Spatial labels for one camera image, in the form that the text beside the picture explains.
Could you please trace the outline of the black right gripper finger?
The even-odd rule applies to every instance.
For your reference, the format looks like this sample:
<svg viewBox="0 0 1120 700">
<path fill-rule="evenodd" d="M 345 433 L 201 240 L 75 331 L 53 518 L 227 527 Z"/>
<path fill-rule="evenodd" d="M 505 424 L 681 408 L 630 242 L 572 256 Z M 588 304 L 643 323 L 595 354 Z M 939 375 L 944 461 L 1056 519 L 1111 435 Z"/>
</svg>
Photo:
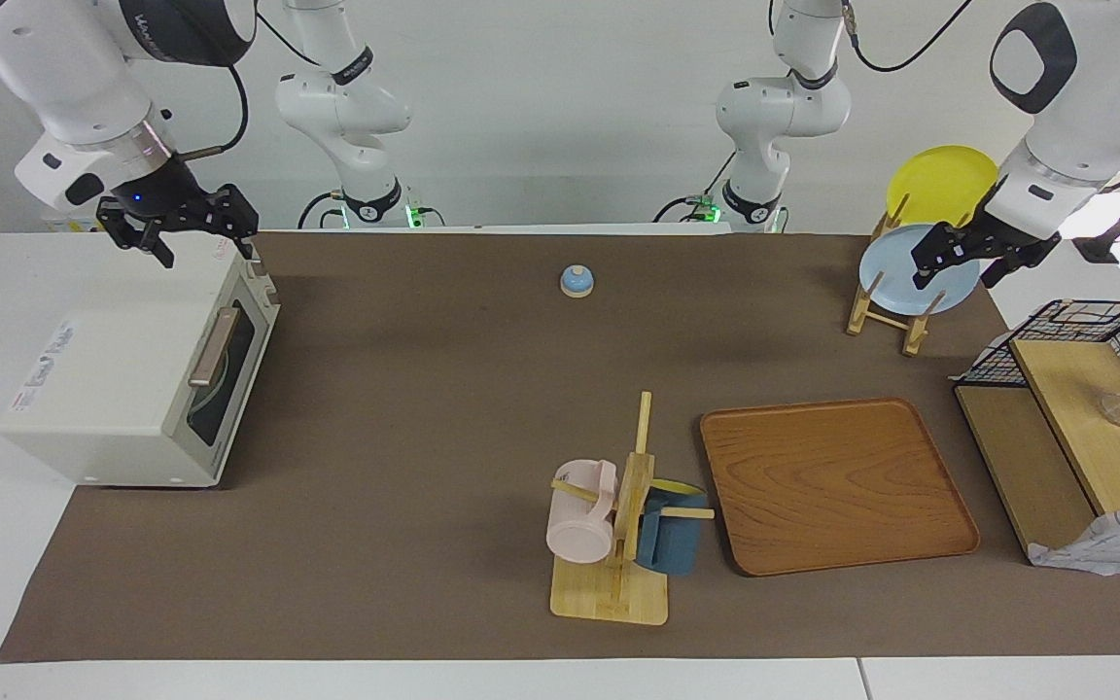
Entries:
<svg viewBox="0 0 1120 700">
<path fill-rule="evenodd" d="M 254 205 L 235 185 L 225 185 L 213 193 L 213 233 L 230 240 L 245 261 L 255 256 L 253 236 L 261 217 Z"/>
<path fill-rule="evenodd" d="M 147 256 L 153 256 L 160 265 L 167 267 L 167 269 L 172 269 L 175 264 L 172 249 L 164 242 L 158 231 L 150 227 L 141 230 L 116 227 L 113 230 L 113 242 L 122 251 L 138 251 L 147 254 Z"/>
</svg>

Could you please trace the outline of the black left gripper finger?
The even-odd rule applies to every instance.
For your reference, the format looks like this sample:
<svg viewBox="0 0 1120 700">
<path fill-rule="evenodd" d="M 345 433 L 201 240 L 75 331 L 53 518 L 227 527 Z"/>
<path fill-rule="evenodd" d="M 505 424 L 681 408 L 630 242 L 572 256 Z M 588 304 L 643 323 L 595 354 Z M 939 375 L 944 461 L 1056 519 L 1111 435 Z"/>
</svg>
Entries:
<svg viewBox="0 0 1120 700">
<path fill-rule="evenodd" d="M 912 249 L 915 274 L 912 276 L 916 289 L 923 291 L 932 282 L 933 276 L 943 270 L 964 264 L 968 255 L 964 243 L 967 230 L 955 226 L 932 226 Z"/>
<path fill-rule="evenodd" d="M 986 289 L 992 289 L 996 284 L 999 284 L 1004 280 L 1005 276 L 1010 276 L 1015 271 L 1021 270 L 1023 267 L 1032 269 L 1032 267 L 1038 265 L 1038 262 L 1032 261 L 1032 259 L 1023 259 L 1021 256 L 1001 256 L 996 259 L 992 264 L 987 265 L 981 274 L 981 284 Z"/>
</svg>

